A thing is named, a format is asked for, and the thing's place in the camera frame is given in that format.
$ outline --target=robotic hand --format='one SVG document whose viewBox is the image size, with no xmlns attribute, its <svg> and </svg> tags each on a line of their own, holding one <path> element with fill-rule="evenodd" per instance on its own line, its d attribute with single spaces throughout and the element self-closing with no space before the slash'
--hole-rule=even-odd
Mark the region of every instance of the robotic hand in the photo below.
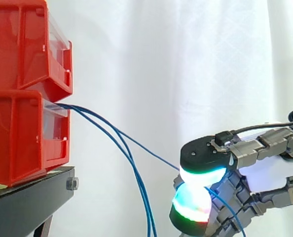
<svg viewBox="0 0 293 237">
<path fill-rule="evenodd" d="M 289 123 L 225 131 L 185 144 L 170 219 L 181 237 L 232 237 L 268 208 L 293 205 L 293 112 Z M 241 139 L 238 134 L 274 128 Z"/>
</svg>

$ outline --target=blue cable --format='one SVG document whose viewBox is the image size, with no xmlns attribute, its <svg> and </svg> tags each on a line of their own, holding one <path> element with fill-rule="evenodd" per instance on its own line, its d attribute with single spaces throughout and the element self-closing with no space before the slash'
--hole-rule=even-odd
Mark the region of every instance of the blue cable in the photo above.
<svg viewBox="0 0 293 237">
<path fill-rule="evenodd" d="M 103 117 L 101 117 L 100 115 L 98 115 L 97 113 L 87 109 L 87 108 L 84 108 L 84 107 L 81 107 L 81 106 L 77 106 L 77 105 L 73 105 L 74 107 L 78 108 L 79 110 L 85 112 L 85 113 L 88 113 L 92 116 L 95 116 L 97 118 L 99 118 L 100 120 L 104 121 L 106 124 L 108 124 L 110 127 L 113 128 L 113 130 L 117 133 L 117 135 L 120 137 L 120 139 L 123 141 L 123 138 L 121 135 L 125 136 L 126 138 L 128 138 L 130 141 L 136 143 L 138 146 L 142 147 L 144 150 L 146 150 L 148 153 L 150 153 L 152 156 L 158 158 L 159 160 L 161 160 L 162 162 L 166 163 L 167 165 L 169 165 L 170 167 L 174 168 L 174 169 L 177 169 L 178 168 L 174 165 L 172 165 L 171 163 L 167 162 L 165 159 L 163 159 L 162 157 L 156 155 L 155 153 L 153 153 L 152 151 L 150 151 L 148 148 L 146 148 L 145 146 L 143 146 L 141 143 L 137 142 L 136 140 L 134 140 L 133 138 L 131 138 L 130 136 L 128 136 L 126 133 L 122 132 L 121 130 L 119 130 L 118 128 L 114 127 L 110 122 L 108 122 L 106 119 L 104 119 Z"/>
<path fill-rule="evenodd" d="M 58 105 L 60 105 L 60 106 L 62 106 L 62 107 L 66 107 L 66 109 L 68 109 L 68 107 L 70 106 L 70 105 L 65 105 L 65 104 L 58 104 Z M 171 163 L 169 163 L 168 161 L 166 161 L 165 159 L 163 159 L 163 158 L 161 158 L 160 156 L 158 156 L 158 155 L 156 155 L 155 153 L 153 153 L 152 151 L 150 151 L 148 148 L 146 148 L 145 146 L 143 146 L 142 144 L 140 144 L 138 141 L 136 141 L 135 139 L 133 139 L 133 138 L 131 138 L 129 135 L 127 135 L 127 134 L 125 134 L 124 132 L 122 132 L 121 130 L 119 130 L 119 129 L 117 129 L 116 127 L 114 127 L 110 122 L 108 122 L 106 119 L 104 119 L 103 117 L 101 117 L 100 115 L 98 115 L 97 113 L 95 113 L 95 112 L 93 112 L 93 111 L 91 111 L 91 110 L 89 110 L 89 109 L 86 109 L 86 108 L 83 108 L 83 107 L 81 107 L 81 106 L 70 106 L 70 108 L 72 107 L 72 109 L 74 109 L 75 111 L 77 111 L 79 114 L 81 114 L 84 118 L 86 118 L 87 120 L 89 120 L 91 123 L 93 123 L 93 124 L 95 124 L 98 128 L 100 128 L 105 134 L 109 134 L 106 130 L 104 130 L 99 124 L 97 124 L 97 123 L 95 123 L 93 120 L 91 120 L 89 117 L 87 117 L 85 114 L 83 114 L 81 111 L 83 111 L 83 112 L 85 112 L 85 113 L 88 113 L 88 114 L 90 114 L 90 115 L 93 115 L 93 116 L 95 116 L 95 117 L 97 117 L 97 118 L 99 118 L 100 120 L 102 120 L 102 121 L 104 121 L 106 124 L 108 124 L 116 133 L 117 133 L 117 135 L 119 136 L 119 138 L 121 139 L 121 141 L 125 144 L 125 147 L 126 147 L 126 149 L 128 150 L 128 153 L 129 154 L 131 154 L 130 153 L 130 149 L 129 149 L 129 147 L 126 145 L 126 143 L 125 143 L 125 141 L 122 139 L 122 137 L 121 137 L 121 135 L 123 135 L 123 136 L 125 136 L 126 138 L 128 138 L 129 140 L 131 140 L 132 142 L 134 142 L 134 143 L 136 143 L 138 146 L 140 146 L 142 149 L 144 149 L 145 151 L 147 151 L 148 153 L 150 153 L 152 156 L 154 156 L 154 157 L 156 157 L 156 158 L 158 158 L 159 160 L 161 160 L 162 162 L 164 162 L 165 164 L 167 164 L 167 165 L 169 165 L 169 166 L 171 166 L 172 168 L 174 168 L 175 170 L 178 170 L 179 171 L 179 169 L 176 167 L 176 166 L 174 166 L 173 164 L 171 164 Z M 125 153 L 125 151 L 122 149 L 122 147 L 119 145 L 119 143 L 118 143 L 118 145 L 117 145 L 122 151 L 123 151 L 123 153 L 125 154 L 125 156 L 127 156 L 127 158 L 130 160 L 130 156 L 132 157 L 132 155 L 127 155 L 126 153 Z M 242 223 L 240 222 L 240 220 L 239 220 L 239 218 L 238 218 L 238 216 L 237 216 L 237 214 L 235 213 L 235 211 L 231 208 L 231 206 L 225 201 L 225 200 L 223 200 L 221 197 L 219 197 L 219 195 L 218 194 L 216 194 L 213 190 L 211 190 L 211 189 L 209 189 L 209 188 L 207 188 L 207 187 L 205 187 L 205 189 L 210 193 L 210 194 L 212 194 L 213 196 L 215 196 L 217 199 L 219 199 L 229 210 L 230 210 L 230 212 L 232 213 L 232 215 L 233 215 L 233 217 L 235 218 L 235 220 L 237 221 L 237 223 L 238 223 L 238 226 L 239 226 L 239 228 L 241 229 L 241 231 L 242 231 L 242 234 L 243 234 L 243 236 L 244 237 L 246 237 L 246 234 L 245 234 L 245 232 L 244 232 L 244 228 L 243 228 L 243 226 L 242 226 Z"/>
<path fill-rule="evenodd" d="M 110 125 L 111 128 L 113 128 L 116 133 L 118 134 L 119 138 L 123 141 L 123 143 L 125 144 L 125 147 L 128 150 L 127 154 L 123 148 L 121 147 L 121 145 L 117 142 L 117 140 L 115 140 L 115 138 L 108 132 L 106 131 L 103 127 L 101 127 L 98 123 L 94 122 L 91 118 L 89 118 L 87 115 L 85 115 L 81 110 L 79 110 L 77 107 L 73 106 L 73 105 L 66 105 L 66 104 L 58 104 L 59 106 L 65 108 L 65 109 L 72 109 L 75 110 L 77 113 L 79 113 L 81 116 L 83 116 L 85 119 L 87 119 L 88 121 L 90 121 L 92 124 L 94 124 L 95 126 L 97 126 L 101 131 L 103 131 L 112 141 L 114 141 L 114 143 L 118 146 L 118 148 L 122 151 L 122 153 L 127 157 L 127 159 L 129 160 L 130 164 L 133 167 L 133 170 L 135 172 L 135 176 L 137 178 L 137 182 L 139 185 L 139 189 L 142 195 L 142 199 L 145 205 L 145 209 L 146 209 L 146 215 L 147 215 L 147 225 L 148 225 L 148 231 L 147 231 L 147 236 L 150 237 L 150 219 L 152 222 L 152 230 L 153 230 L 153 234 L 154 237 L 157 237 L 157 233 L 156 233 L 156 229 L 155 229 L 155 222 L 153 219 L 153 215 L 152 215 L 152 210 L 148 201 L 148 197 L 147 197 L 147 191 L 146 188 L 144 186 L 144 183 L 142 181 L 142 178 L 134 164 L 133 158 L 132 158 L 132 154 L 130 152 L 130 149 L 128 147 L 128 145 L 126 144 L 126 142 L 124 141 L 124 139 L 121 137 L 121 135 L 118 132 L 118 129 L 116 129 L 111 123 L 109 123 L 107 120 L 105 120 L 104 118 L 102 118 L 101 116 L 97 115 L 99 117 L 99 119 L 101 119 L 102 121 L 104 121 L 106 124 Z"/>
</svg>

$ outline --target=red storage drawer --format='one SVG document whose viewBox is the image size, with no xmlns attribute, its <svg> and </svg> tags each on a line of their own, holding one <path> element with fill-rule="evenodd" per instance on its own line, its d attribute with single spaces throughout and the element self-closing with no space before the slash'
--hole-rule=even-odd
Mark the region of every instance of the red storage drawer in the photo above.
<svg viewBox="0 0 293 237">
<path fill-rule="evenodd" d="M 13 186 L 69 161 L 70 112 L 37 91 L 0 91 L 0 184 Z"/>
<path fill-rule="evenodd" d="M 72 44 L 44 0 L 0 0 L 0 90 L 37 90 L 51 102 L 72 94 Z"/>
</svg>

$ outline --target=white backdrop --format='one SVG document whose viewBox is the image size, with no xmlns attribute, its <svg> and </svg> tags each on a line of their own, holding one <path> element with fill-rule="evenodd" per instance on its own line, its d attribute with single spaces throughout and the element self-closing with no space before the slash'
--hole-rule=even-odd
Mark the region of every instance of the white backdrop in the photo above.
<svg viewBox="0 0 293 237">
<path fill-rule="evenodd" d="M 285 121 L 293 109 L 291 1 L 48 0 L 73 42 L 74 95 L 178 165 L 180 147 L 221 130 Z M 132 145 L 160 237 L 176 171 Z M 79 190 L 51 237 L 145 237 L 132 169 L 115 145 L 73 114 L 70 165 Z M 271 210 L 248 237 L 293 237 L 293 207 Z"/>
</svg>

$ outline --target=led light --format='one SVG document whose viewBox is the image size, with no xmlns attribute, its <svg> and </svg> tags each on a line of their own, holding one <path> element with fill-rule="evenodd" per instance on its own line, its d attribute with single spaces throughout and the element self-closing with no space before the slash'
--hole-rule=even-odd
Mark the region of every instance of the led light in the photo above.
<svg viewBox="0 0 293 237">
<path fill-rule="evenodd" d="M 204 187 L 193 189 L 183 183 L 176 191 L 173 205 L 180 215 L 191 221 L 208 222 L 211 198 Z"/>
<path fill-rule="evenodd" d="M 180 175 L 183 181 L 190 186 L 209 186 L 219 182 L 225 175 L 226 168 L 219 168 L 207 173 L 190 173 L 180 167 Z"/>
</svg>

